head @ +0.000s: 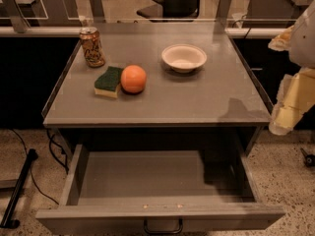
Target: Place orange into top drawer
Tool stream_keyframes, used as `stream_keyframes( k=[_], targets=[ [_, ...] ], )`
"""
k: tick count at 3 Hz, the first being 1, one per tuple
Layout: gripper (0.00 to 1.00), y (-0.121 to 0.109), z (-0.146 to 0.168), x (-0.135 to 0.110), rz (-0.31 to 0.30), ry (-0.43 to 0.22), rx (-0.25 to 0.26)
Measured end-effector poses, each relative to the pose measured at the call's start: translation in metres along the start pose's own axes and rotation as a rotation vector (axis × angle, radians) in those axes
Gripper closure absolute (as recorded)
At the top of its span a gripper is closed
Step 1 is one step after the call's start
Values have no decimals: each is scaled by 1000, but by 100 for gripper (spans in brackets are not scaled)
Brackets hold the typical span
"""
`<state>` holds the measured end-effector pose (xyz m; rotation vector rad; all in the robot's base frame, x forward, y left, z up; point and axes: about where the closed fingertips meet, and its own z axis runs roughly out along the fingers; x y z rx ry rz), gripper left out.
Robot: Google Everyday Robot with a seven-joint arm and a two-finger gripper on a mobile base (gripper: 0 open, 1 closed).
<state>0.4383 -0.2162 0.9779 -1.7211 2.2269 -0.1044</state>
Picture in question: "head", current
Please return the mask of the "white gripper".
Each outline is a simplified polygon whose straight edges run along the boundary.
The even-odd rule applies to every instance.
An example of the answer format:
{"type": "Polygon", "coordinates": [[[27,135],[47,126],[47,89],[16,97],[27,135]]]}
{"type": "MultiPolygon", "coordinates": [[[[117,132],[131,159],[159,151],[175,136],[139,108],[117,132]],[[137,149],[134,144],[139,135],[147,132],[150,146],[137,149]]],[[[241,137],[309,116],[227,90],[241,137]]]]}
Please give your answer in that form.
{"type": "Polygon", "coordinates": [[[278,136],[291,132],[315,105],[315,0],[296,20],[294,26],[274,37],[268,47],[289,51],[291,62],[301,68],[294,76],[285,75],[277,93],[269,131],[278,136]]]}

